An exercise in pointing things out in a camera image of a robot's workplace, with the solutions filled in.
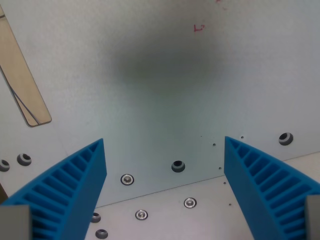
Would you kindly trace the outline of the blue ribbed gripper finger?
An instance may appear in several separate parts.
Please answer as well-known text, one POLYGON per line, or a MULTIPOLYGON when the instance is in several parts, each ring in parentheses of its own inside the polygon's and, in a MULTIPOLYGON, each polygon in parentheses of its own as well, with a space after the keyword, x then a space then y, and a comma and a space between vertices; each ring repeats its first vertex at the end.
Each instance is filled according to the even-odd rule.
POLYGON ((106 176, 104 141, 99 139, 34 178, 3 206, 30 207, 35 240, 83 240, 106 176))
POLYGON ((305 201, 320 184, 283 161, 225 137, 224 173, 256 240, 305 240, 305 201))

